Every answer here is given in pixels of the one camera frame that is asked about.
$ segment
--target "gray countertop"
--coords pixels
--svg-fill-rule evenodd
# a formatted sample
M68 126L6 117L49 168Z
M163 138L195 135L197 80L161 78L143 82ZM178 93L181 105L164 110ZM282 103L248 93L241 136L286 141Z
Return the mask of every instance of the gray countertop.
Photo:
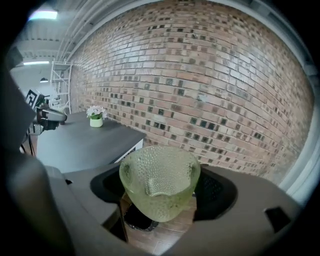
M146 135L115 121L90 127L85 112L68 115L65 125L44 131L37 141L37 158L62 173L112 164Z

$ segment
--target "white shelf unit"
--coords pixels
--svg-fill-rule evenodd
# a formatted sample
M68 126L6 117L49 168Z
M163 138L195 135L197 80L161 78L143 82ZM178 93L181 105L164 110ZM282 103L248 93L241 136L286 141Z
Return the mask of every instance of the white shelf unit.
M52 61L50 86L56 94L49 100L51 108L71 114L70 79L73 63Z

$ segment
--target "ceiling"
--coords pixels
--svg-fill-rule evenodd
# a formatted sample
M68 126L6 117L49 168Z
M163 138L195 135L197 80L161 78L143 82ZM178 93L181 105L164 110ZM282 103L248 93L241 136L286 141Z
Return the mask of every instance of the ceiling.
M85 34L111 11L136 0L48 0L39 10L57 11L57 19L26 23L14 46L23 61L64 61Z

